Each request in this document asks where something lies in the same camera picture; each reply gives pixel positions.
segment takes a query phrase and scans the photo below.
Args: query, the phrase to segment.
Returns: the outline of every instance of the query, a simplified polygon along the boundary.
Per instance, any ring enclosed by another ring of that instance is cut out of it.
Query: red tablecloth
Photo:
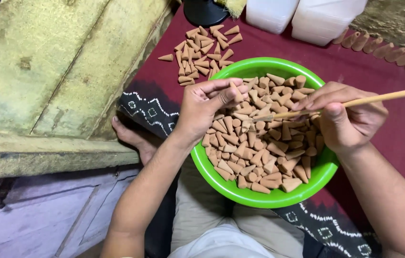
[[[296,40],[290,36],[290,27],[281,35],[270,34],[248,25],[245,14],[236,21],[227,19],[223,24],[225,27],[221,32],[239,25],[243,37],[241,42],[229,47],[234,51],[230,61],[259,56],[278,57],[310,69],[326,82],[338,81],[378,94],[405,90],[405,68],[372,55],[345,49],[341,45],[318,47]],[[184,40],[184,33],[193,28],[186,21],[181,7],[120,100],[123,112],[160,137],[166,137],[175,126],[183,87],[177,83],[177,62],[166,63],[159,61],[158,57],[173,53],[174,47]],[[206,79],[200,76],[196,82]],[[384,104],[390,117],[372,142],[405,177],[405,99]],[[309,200],[276,212],[325,244],[352,252],[353,257],[361,257],[363,252],[375,252],[373,249],[378,248],[375,238],[368,239],[373,231],[342,169]],[[356,238],[361,238],[362,244],[356,244]],[[356,250],[360,251],[358,255],[354,254]]]

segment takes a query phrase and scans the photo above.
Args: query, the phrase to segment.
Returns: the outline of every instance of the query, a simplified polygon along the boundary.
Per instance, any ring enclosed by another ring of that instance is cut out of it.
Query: foot
[[[155,136],[147,133],[135,132],[126,128],[119,121],[117,116],[113,117],[112,126],[120,140],[127,144],[131,144],[139,150],[139,156],[144,166],[153,155],[155,155],[155,152],[160,145],[159,140],[157,140]]]

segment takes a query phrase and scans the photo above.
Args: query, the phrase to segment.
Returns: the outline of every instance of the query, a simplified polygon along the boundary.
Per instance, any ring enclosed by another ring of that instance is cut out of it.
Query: wooden stick
[[[394,99],[399,99],[399,98],[404,98],[404,97],[405,97],[405,91],[397,91],[397,92],[382,94],[382,95],[378,95],[378,96],[372,96],[372,97],[366,97],[366,98],[362,98],[362,99],[352,100],[352,101],[343,103],[343,106],[348,108],[348,107],[353,107],[353,106],[358,106],[358,105],[363,105],[363,104],[369,104],[369,103],[373,103],[373,102],[388,101],[388,100],[394,100]],[[302,116],[302,115],[308,115],[308,114],[314,113],[314,112],[321,112],[321,110],[301,110],[301,111],[279,113],[279,114],[268,115],[268,116],[257,116],[257,117],[253,117],[253,122],[268,121],[268,120],[273,120],[276,118],[297,117],[297,116]]]

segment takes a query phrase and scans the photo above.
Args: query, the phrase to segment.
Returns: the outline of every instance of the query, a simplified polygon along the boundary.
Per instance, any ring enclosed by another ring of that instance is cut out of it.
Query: green plastic bowl
[[[318,89],[324,84],[317,75],[303,66],[272,57],[257,57],[235,62],[222,69],[211,79],[253,78],[255,76],[265,76],[266,73],[283,78],[304,75],[306,76],[305,86],[307,88]],[[225,181],[213,169],[201,143],[193,148],[191,156],[204,179],[219,193],[235,202],[256,208],[280,208],[304,201],[317,193],[330,181],[339,165],[336,154],[325,147],[318,157],[315,167],[312,168],[312,176],[308,184],[301,184],[290,193],[285,193],[281,189],[274,189],[270,194],[264,194],[247,188],[239,189],[236,181]]]

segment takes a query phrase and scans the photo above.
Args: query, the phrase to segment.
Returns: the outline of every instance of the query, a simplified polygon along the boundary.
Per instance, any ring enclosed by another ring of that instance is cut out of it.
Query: hand
[[[336,154],[354,151],[365,146],[384,124],[389,112],[382,102],[344,108],[341,103],[376,93],[329,82],[300,100],[293,110],[323,109],[320,128],[325,144]]]
[[[239,103],[234,101],[236,90],[229,87],[229,82],[238,86],[244,99],[248,97],[247,86],[242,79],[218,79],[185,87],[179,120],[173,131],[174,135],[188,147],[194,147],[212,125],[215,112],[221,108],[230,108]]]

